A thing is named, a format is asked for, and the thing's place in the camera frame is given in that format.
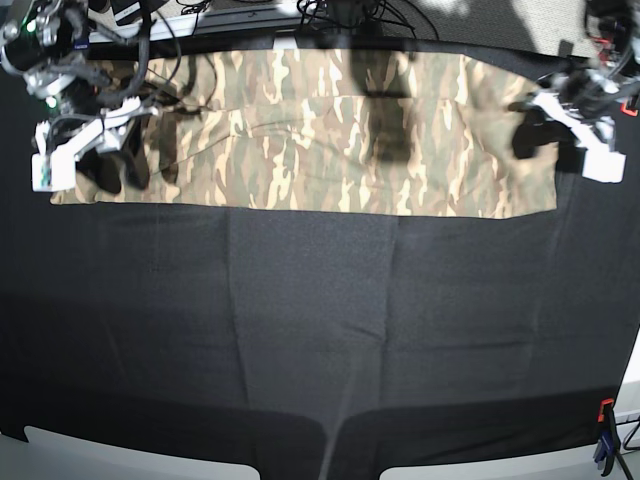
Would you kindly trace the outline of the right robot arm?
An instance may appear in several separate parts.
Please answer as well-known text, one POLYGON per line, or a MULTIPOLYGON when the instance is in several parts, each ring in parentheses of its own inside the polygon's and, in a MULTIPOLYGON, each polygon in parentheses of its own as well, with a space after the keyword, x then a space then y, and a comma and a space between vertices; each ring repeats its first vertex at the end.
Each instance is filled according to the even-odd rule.
POLYGON ((151 96, 140 97, 150 60, 151 12, 141 8, 135 35, 125 37, 88 15, 86 1, 16 1, 1 28, 1 65, 43 101, 49 119, 35 127, 32 188, 59 192, 77 174, 104 191, 121 190, 119 168, 135 188, 145 189, 150 170, 142 157, 144 118, 157 114, 151 96), (88 60, 89 37, 99 33, 138 50, 138 65, 122 86, 88 60))

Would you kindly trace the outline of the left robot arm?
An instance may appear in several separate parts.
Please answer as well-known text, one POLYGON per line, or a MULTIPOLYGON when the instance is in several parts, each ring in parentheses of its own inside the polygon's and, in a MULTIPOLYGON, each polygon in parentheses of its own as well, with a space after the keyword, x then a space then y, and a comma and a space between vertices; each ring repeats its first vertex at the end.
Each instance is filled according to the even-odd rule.
POLYGON ((626 156, 615 147, 608 111, 618 106, 626 115, 639 114, 639 3, 587 1, 582 26, 596 58, 540 77, 533 92, 510 106, 525 115, 512 148, 524 160, 544 145, 569 144, 582 153, 584 178, 619 183, 626 156))

